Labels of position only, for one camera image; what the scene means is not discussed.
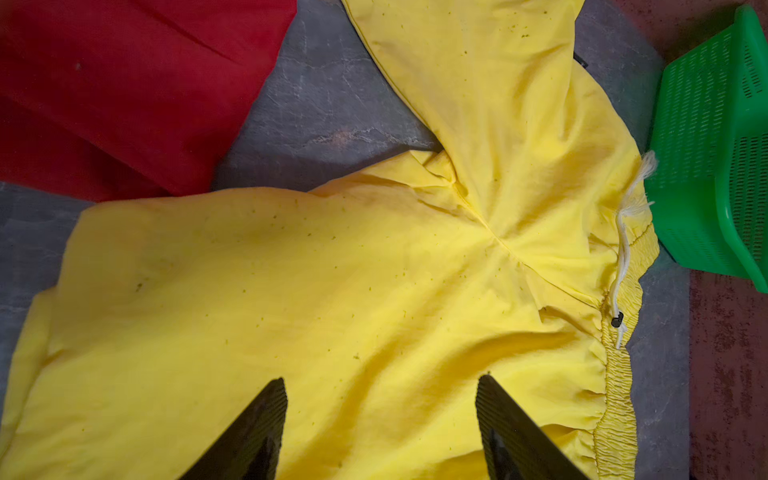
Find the white drawstring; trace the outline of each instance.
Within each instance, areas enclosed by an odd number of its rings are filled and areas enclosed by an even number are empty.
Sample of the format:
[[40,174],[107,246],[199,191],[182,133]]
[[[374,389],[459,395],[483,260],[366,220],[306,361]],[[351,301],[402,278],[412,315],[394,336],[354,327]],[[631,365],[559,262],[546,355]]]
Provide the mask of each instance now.
[[624,321],[624,314],[619,310],[618,305],[619,287],[621,286],[621,282],[627,277],[631,255],[629,237],[627,235],[627,225],[624,223],[624,218],[635,217],[647,211],[647,208],[650,206],[648,199],[645,196],[638,197],[632,193],[641,181],[654,173],[657,165],[656,154],[653,151],[649,151],[643,155],[640,170],[637,172],[637,176],[632,181],[632,184],[630,184],[629,188],[624,193],[624,198],[621,200],[621,205],[616,213],[616,227],[619,230],[618,271],[616,273],[616,280],[614,280],[611,285],[610,300],[611,315],[613,316],[611,325],[617,329],[618,332],[616,339],[617,349],[621,348],[621,341],[624,339],[624,334],[628,331],[627,324]]

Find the gray tile floor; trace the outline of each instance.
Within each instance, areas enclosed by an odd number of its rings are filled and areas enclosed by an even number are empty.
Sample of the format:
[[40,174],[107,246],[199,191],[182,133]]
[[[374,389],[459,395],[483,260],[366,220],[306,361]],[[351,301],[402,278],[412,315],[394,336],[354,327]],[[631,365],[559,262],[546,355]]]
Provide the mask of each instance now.
[[[663,62],[610,3],[587,0],[576,52],[644,150]],[[286,37],[215,188],[309,190],[394,153],[439,149],[376,69],[337,0],[299,0]],[[0,183],[0,395],[31,298],[56,283],[87,202]],[[630,341],[637,478],[688,472],[688,273],[662,253],[642,279]]]

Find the reddish brown floor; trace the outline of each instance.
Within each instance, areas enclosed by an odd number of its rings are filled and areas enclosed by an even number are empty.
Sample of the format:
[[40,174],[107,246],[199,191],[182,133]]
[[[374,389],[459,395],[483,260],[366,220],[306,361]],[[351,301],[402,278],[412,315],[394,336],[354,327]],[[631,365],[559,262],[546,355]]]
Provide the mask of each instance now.
[[768,28],[768,0],[615,0],[646,38],[672,61],[733,23],[742,3],[753,6]]
[[691,476],[768,478],[768,295],[751,282],[690,279]]

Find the green laundry basket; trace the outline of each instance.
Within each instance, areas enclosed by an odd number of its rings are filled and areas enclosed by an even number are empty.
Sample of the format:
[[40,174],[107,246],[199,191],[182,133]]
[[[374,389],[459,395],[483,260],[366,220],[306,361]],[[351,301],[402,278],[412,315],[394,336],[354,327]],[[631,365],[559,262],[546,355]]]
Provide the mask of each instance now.
[[768,44],[751,7],[664,70],[651,148],[646,191],[672,257],[768,293]]

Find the red cloth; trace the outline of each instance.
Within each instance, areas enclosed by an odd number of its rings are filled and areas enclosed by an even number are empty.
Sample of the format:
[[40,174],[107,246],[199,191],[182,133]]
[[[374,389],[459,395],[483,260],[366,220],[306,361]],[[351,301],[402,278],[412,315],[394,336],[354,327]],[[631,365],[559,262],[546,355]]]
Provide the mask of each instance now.
[[0,180],[85,200],[209,190],[296,0],[23,0],[0,21]]

